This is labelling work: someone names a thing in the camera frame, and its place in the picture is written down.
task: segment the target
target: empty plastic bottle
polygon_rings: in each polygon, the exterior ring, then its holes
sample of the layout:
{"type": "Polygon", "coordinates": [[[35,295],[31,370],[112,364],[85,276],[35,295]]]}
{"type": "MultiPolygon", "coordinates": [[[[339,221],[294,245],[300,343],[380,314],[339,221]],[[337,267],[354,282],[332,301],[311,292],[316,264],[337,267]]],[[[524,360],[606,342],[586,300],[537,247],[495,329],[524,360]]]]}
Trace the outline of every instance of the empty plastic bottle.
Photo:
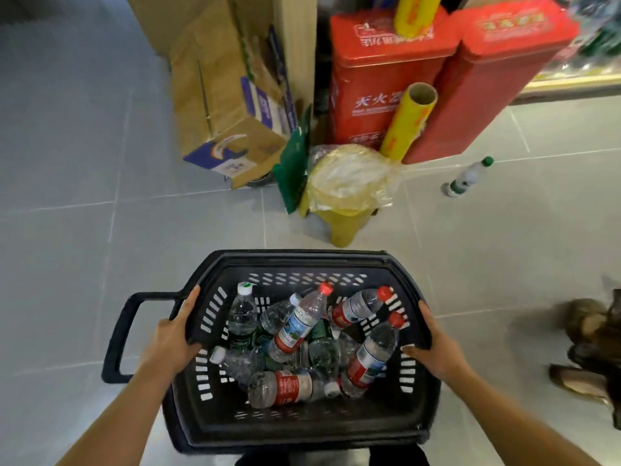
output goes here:
{"type": "Polygon", "coordinates": [[[248,402],[255,409],[296,402],[313,402],[340,394],[338,384],[319,370],[299,369],[255,373],[248,387],[248,402]]]}
{"type": "Polygon", "coordinates": [[[399,343],[399,329],[406,323],[398,312],[374,328],[365,339],[347,371],[341,374],[341,389],[352,398],[359,398],[390,359],[399,343]]]}
{"type": "Polygon", "coordinates": [[[347,368],[353,357],[356,356],[360,349],[360,344],[357,343],[352,337],[345,333],[341,333],[337,339],[338,346],[338,366],[340,368],[347,368]]]}
{"type": "Polygon", "coordinates": [[[252,283],[237,284],[237,296],[229,311],[229,347],[247,349],[252,346],[259,310],[252,300],[252,283]]]}
{"type": "Polygon", "coordinates": [[[283,328],[269,343],[268,353],[273,360],[279,363],[291,360],[291,354],[304,342],[315,324],[325,316],[326,302],[331,293],[332,285],[322,282],[318,289],[300,301],[283,328]]]}
{"type": "Polygon", "coordinates": [[[265,355],[260,350],[227,350],[218,346],[211,352],[209,361],[220,365],[244,391],[248,390],[250,377],[265,369],[265,355]]]}
{"type": "Polygon", "coordinates": [[[381,286],[378,289],[363,289],[349,299],[338,303],[329,314],[333,330],[342,330],[356,322],[371,317],[392,297],[392,289],[381,286]]]}
{"type": "Polygon", "coordinates": [[[464,194],[470,189],[472,185],[478,183],[483,174],[494,163],[492,157],[485,157],[483,160],[474,162],[472,165],[466,167],[466,169],[459,174],[450,184],[445,183],[443,185],[446,195],[450,197],[458,197],[464,194]]]}
{"type": "MultiPolygon", "coordinates": [[[[311,334],[309,334],[307,340],[311,340],[311,338],[312,336],[311,334]]],[[[335,340],[334,342],[335,342],[335,348],[338,350],[338,366],[339,368],[347,368],[347,366],[349,366],[349,362],[352,360],[354,356],[356,356],[356,353],[358,353],[360,344],[357,343],[352,337],[350,337],[346,333],[341,333],[340,337],[338,337],[338,340],[335,340]]],[[[319,344],[319,346],[323,344],[330,345],[331,342],[329,341],[322,342],[322,344],[319,344]]],[[[318,356],[316,353],[317,351],[321,351],[321,349],[319,347],[314,348],[315,360],[317,360],[317,356],[318,356]]],[[[308,341],[305,340],[304,343],[300,345],[300,348],[298,349],[298,351],[293,353],[291,360],[287,362],[286,366],[294,370],[299,369],[299,368],[311,369],[311,368],[317,367],[315,364],[316,363],[315,360],[311,361],[311,358],[309,356],[309,343],[308,341]]]]}
{"type": "Polygon", "coordinates": [[[332,336],[330,322],[321,319],[310,331],[308,342],[309,367],[322,368],[331,381],[338,379],[340,352],[337,341],[332,336]]]}
{"type": "Polygon", "coordinates": [[[272,304],[263,311],[255,332],[256,347],[274,338],[301,300],[302,297],[299,294],[292,294],[289,299],[272,304]]]}

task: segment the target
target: yellow plastic bag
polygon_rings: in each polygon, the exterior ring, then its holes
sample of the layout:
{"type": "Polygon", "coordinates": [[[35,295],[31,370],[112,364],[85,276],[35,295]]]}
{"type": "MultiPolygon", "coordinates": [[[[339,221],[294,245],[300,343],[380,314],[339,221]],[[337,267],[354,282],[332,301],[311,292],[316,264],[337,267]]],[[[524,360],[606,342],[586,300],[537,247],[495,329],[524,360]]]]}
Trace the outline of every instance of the yellow plastic bag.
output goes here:
{"type": "Polygon", "coordinates": [[[310,172],[309,208],[346,215],[390,206],[400,182],[399,163],[362,145],[340,145],[310,172]]]}

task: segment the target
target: cardboard tube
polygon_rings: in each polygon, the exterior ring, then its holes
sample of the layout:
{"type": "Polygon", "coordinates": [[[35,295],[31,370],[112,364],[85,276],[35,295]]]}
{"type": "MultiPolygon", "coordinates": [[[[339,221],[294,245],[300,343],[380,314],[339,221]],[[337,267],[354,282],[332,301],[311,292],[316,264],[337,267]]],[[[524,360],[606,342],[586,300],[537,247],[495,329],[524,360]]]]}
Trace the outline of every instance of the cardboard tube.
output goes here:
{"type": "Polygon", "coordinates": [[[394,161],[401,161],[416,139],[431,110],[438,101],[438,92],[427,83],[413,83],[401,97],[379,152],[394,161]]]}
{"type": "Polygon", "coordinates": [[[400,36],[424,36],[433,22],[440,0],[399,0],[394,15],[394,30],[400,36]]]}

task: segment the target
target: cardboard box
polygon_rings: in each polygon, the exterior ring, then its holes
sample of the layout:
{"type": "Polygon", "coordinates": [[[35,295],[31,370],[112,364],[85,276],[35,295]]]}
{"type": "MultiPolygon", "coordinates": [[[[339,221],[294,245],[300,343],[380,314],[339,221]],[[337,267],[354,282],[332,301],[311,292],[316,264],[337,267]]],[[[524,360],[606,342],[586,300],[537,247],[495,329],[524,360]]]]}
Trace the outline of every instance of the cardboard box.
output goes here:
{"type": "Polygon", "coordinates": [[[264,38],[233,2],[209,0],[168,54],[183,160],[228,176],[233,188],[271,171],[293,127],[264,38]]]}
{"type": "MultiPolygon", "coordinates": [[[[183,28],[198,16],[209,0],[127,0],[151,47],[167,55],[183,28]]],[[[272,0],[235,0],[245,17],[267,31],[274,23],[272,0]]]]}

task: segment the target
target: hand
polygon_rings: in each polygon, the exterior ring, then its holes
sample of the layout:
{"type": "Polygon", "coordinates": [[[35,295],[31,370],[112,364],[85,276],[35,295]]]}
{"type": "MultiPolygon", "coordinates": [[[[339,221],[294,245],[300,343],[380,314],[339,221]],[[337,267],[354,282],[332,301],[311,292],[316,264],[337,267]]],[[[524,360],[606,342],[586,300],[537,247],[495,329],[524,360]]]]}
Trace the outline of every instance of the hand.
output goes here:
{"type": "Polygon", "coordinates": [[[198,285],[192,289],[174,320],[162,319],[158,322],[153,340],[140,356],[138,369],[151,369],[157,375],[167,376],[172,381],[175,374],[197,356],[201,345],[188,345],[186,342],[186,322],[200,291],[201,287],[198,285]]]}
{"type": "Polygon", "coordinates": [[[419,301],[419,309],[431,332],[431,349],[423,350],[413,345],[401,347],[401,351],[424,364],[432,375],[449,386],[462,373],[471,370],[462,349],[454,339],[446,335],[433,320],[429,307],[419,301]]]}

